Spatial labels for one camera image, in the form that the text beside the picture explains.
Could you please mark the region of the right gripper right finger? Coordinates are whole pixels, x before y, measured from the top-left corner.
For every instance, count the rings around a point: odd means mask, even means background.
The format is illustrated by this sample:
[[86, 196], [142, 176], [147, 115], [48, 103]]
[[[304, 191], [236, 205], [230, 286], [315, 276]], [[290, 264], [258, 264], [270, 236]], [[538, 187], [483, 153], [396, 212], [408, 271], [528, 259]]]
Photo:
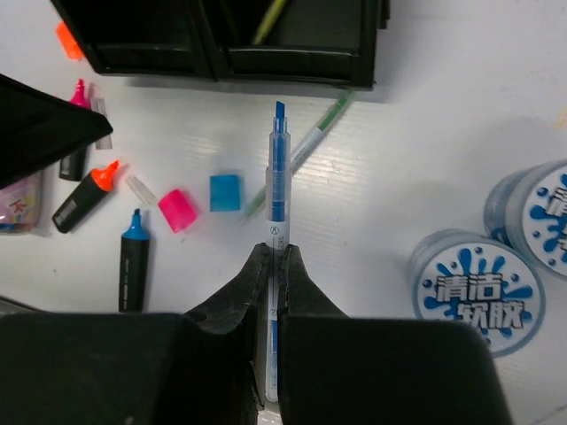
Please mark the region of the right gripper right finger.
[[509, 424], [485, 341], [451, 321], [346, 316], [284, 255], [278, 403], [286, 424]]

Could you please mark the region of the orange highlighter cap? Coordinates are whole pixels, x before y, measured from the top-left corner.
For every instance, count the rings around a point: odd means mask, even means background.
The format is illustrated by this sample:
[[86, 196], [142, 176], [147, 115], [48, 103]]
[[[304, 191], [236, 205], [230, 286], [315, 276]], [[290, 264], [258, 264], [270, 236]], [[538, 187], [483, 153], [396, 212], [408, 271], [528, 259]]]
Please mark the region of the orange highlighter cap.
[[56, 27], [56, 36], [65, 52], [71, 60], [83, 60], [84, 54], [78, 42], [74, 39], [64, 21], [60, 21]]

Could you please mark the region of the blue highlighter cap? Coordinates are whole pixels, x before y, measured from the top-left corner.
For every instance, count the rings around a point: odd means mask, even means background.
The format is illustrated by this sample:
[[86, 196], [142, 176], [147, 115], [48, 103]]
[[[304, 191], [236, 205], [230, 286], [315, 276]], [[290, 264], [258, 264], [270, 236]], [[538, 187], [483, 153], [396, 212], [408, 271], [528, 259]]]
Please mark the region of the blue highlighter cap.
[[209, 183], [211, 212], [235, 212], [241, 209], [241, 188], [238, 175], [213, 175]]

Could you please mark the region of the pink bottle of pens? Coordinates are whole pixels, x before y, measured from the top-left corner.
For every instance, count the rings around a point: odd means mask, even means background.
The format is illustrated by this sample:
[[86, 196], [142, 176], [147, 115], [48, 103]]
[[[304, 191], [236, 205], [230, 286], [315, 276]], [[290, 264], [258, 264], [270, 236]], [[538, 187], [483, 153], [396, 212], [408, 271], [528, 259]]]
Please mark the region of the pink bottle of pens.
[[42, 171], [1, 189], [1, 234], [46, 237], [49, 232], [40, 223], [42, 201]]

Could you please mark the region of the green slim pen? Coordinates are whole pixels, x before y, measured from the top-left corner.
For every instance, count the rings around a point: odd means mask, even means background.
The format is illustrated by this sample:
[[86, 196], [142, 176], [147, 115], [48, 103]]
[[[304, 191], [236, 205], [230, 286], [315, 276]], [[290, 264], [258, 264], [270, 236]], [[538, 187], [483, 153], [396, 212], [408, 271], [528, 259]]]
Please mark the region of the green slim pen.
[[[291, 175], [295, 175], [315, 149], [321, 144], [326, 135], [342, 117], [349, 104], [352, 103], [355, 91], [344, 90], [318, 122], [306, 133], [301, 141], [291, 150]], [[240, 217], [245, 223], [260, 213], [266, 202], [267, 185], [247, 204]]]

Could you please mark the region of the orange tip black highlighter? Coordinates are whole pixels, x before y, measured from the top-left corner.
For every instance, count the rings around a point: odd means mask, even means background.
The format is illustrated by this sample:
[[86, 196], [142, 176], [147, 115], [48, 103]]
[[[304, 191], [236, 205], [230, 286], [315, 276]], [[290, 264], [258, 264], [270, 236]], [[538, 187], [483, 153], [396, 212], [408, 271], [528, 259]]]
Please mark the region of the orange tip black highlighter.
[[52, 216], [59, 233], [71, 232], [114, 189], [114, 177], [120, 167], [115, 160], [106, 168], [92, 169]]

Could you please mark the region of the pink tip black highlighter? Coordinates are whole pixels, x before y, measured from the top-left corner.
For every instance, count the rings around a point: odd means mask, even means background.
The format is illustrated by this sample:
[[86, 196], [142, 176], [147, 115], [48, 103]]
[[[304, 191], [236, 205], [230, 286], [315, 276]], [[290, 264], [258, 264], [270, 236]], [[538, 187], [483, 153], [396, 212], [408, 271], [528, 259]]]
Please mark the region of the pink tip black highlighter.
[[[74, 95], [70, 103], [82, 109], [91, 110], [91, 102], [88, 98], [84, 79], [79, 79], [76, 82]], [[79, 135], [79, 126], [80, 122], [73, 122], [71, 126], [74, 150], [59, 161], [58, 177], [70, 182], [80, 182], [85, 169], [87, 148], [79, 145], [79, 141], [82, 139]]]

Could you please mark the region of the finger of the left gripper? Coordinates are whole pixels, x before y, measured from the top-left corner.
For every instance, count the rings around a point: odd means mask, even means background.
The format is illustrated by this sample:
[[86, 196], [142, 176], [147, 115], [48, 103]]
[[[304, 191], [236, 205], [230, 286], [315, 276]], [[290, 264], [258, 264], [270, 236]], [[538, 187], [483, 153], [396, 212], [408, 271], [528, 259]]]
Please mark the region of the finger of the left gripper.
[[74, 150], [71, 126], [80, 122], [79, 145], [111, 134], [108, 119], [1, 76], [1, 187], [43, 170]]

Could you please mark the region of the pink highlighter cap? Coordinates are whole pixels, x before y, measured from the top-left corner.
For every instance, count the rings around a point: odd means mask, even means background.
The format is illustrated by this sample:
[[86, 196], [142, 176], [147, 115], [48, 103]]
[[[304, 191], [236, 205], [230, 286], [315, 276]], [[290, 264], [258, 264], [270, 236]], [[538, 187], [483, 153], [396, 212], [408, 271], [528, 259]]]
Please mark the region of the pink highlighter cap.
[[158, 207], [173, 233], [191, 226], [198, 218], [198, 211], [186, 193], [172, 189], [158, 202]]

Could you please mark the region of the blue slim pen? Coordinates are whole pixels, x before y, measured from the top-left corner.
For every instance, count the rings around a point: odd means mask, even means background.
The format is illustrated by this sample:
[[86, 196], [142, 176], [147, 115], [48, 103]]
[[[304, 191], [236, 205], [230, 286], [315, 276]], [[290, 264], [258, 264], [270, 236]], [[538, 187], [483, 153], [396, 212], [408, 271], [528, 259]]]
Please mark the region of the blue slim pen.
[[270, 249], [268, 278], [268, 345], [265, 394], [278, 400], [278, 297], [284, 283], [284, 253], [290, 239], [291, 136], [287, 129], [285, 104], [276, 102], [266, 171], [267, 246]]

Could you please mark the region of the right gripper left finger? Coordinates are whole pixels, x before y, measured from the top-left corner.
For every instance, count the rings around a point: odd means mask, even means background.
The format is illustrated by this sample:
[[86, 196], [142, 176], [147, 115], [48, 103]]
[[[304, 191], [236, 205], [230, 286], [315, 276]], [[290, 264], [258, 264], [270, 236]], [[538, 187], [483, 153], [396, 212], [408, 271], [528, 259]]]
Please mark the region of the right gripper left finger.
[[1, 317], [4, 424], [254, 424], [268, 249], [187, 313]]

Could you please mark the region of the blue tip black highlighter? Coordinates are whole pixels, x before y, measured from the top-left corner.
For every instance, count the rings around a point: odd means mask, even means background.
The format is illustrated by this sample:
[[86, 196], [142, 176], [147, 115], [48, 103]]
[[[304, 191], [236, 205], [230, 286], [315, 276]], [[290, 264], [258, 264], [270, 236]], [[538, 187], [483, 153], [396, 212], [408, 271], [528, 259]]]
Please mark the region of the blue tip black highlighter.
[[150, 240], [150, 234], [142, 223], [141, 211], [136, 208], [128, 230], [120, 239], [120, 313], [140, 313], [144, 309]]

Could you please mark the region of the black compartment tray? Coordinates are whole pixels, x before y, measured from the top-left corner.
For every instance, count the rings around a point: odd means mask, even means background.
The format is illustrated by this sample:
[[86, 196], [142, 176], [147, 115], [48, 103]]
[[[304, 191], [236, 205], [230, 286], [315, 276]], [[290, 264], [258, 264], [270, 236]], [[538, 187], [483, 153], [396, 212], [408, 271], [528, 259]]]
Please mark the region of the black compartment tray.
[[369, 89], [387, 1], [287, 1], [268, 38], [251, 40], [272, 1], [57, 1], [100, 74], [278, 81]]

